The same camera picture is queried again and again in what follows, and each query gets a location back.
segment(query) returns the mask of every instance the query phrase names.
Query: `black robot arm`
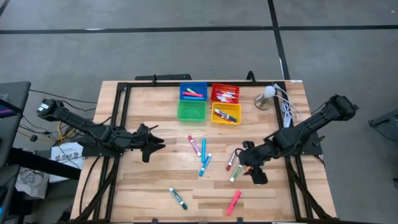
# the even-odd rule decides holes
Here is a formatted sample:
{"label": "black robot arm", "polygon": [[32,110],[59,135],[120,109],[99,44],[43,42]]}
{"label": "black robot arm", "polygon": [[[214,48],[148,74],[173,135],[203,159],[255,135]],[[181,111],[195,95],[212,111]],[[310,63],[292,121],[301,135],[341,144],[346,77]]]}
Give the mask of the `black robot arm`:
{"label": "black robot arm", "polygon": [[95,124],[75,113],[69,111],[60,100],[42,101],[41,106],[36,111],[38,116],[46,121],[61,121],[75,129],[80,130],[89,136],[86,141],[78,141],[83,147],[90,147],[93,144],[101,146],[117,154],[125,149],[140,149],[142,151],[142,161],[149,162],[150,155],[165,147],[164,140],[153,136],[148,128],[141,124],[134,133],[127,132],[124,128],[114,127],[105,124]]}
{"label": "black robot arm", "polygon": [[255,184],[266,184],[267,177],[261,166],[272,158],[300,154],[311,134],[324,127],[330,121],[347,121],[358,109],[345,96],[332,96],[324,107],[310,118],[291,128],[280,129],[264,138],[264,144],[255,146],[251,141],[243,142],[243,149],[237,149],[239,163],[249,167]]}

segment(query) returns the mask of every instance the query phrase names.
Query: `floor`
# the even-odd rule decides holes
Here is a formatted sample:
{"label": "floor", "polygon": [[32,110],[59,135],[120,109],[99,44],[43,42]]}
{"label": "floor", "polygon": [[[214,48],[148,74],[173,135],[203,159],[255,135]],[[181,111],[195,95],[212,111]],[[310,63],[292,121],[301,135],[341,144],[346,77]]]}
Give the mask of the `floor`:
{"label": "floor", "polygon": [[[0,0],[8,3],[0,30],[102,29],[181,26],[271,26],[265,0]],[[397,25],[395,0],[275,0],[280,26]],[[290,78],[303,80],[311,109],[331,95],[359,106],[348,122],[319,131],[326,172],[343,220],[395,223],[398,219],[397,143],[368,125],[397,108],[398,30],[286,30],[280,32]],[[2,82],[27,80],[32,89],[96,101],[103,80],[190,73],[194,79],[281,79],[274,32],[151,32],[112,34],[0,34]],[[25,110],[35,116],[44,96],[31,93]],[[90,105],[75,103],[89,108]],[[381,128],[391,137],[398,139]],[[48,149],[18,136],[16,146]],[[32,217],[50,223],[71,198],[39,203]]]}

